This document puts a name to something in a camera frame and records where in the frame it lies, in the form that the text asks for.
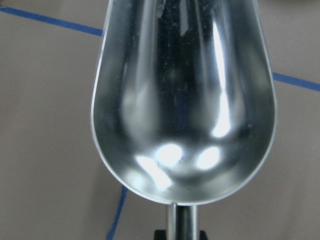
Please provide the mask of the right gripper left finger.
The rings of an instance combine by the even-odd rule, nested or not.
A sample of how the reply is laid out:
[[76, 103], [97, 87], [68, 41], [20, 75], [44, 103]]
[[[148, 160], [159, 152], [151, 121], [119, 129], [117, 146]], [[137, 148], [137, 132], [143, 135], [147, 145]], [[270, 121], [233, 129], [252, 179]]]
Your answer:
[[153, 232], [153, 240], [167, 240], [167, 228], [157, 228]]

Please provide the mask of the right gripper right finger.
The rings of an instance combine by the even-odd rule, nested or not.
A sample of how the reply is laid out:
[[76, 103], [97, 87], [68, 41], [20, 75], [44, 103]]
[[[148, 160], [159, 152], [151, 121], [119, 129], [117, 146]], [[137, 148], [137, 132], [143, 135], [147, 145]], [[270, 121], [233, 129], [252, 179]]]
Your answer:
[[206, 232], [200, 228], [198, 228], [198, 240], [208, 240]]

